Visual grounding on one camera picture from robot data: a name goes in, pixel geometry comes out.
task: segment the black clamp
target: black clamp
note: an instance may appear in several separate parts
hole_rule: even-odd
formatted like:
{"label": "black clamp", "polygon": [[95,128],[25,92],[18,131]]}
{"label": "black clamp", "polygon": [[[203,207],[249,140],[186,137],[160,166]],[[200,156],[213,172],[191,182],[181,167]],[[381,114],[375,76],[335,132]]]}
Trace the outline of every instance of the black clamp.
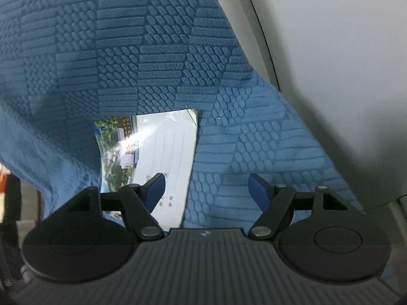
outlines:
{"label": "black clamp", "polygon": [[[304,275],[343,283],[383,271],[391,252],[386,234],[329,187],[297,192],[251,174],[249,192],[260,208],[269,203],[249,236],[273,241],[282,258]],[[290,225],[295,210],[312,214]]]}
{"label": "black clamp", "polygon": [[[105,276],[121,267],[140,242],[164,236],[150,215],[164,191],[163,174],[117,193],[88,187],[26,236],[23,259],[35,276],[54,282]],[[102,211],[121,211],[126,228],[104,219]]]}

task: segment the blue textured fabric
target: blue textured fabric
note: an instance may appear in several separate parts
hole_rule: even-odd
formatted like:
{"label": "blue textured fabric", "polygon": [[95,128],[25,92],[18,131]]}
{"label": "blue textured fabric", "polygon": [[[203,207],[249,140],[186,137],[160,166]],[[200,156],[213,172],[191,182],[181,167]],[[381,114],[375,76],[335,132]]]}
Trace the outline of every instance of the blue textured fabric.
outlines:
{"label": "blue textured fabric", "polygon": [[358,206],[217,0],[0,1],[0,161],[42,192],[45,218],[100,184],[94,121],[185,108],[199,112],[186,227],[247,229],[253,172]]}

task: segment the metal pin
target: metal pin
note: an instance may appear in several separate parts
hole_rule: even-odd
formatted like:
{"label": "metal pin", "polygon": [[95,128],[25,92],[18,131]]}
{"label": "metal pin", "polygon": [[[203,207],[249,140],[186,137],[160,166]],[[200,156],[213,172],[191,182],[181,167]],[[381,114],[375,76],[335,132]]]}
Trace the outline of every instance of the metal pin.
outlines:
{"label": "metal pin", "polygon": [[255,237],[267,237],[271,234],[271,229],[266,226],[256,226],[252,228],[251,233]]}
{"label": "metal pin", "polygon": [[145,237],[155,237],[155,236],[160,235],[161,231],[159,230],[158,227],[147,226],[147,227],[141,228],[140,233],[141,233],[141,235],[143,235]]}

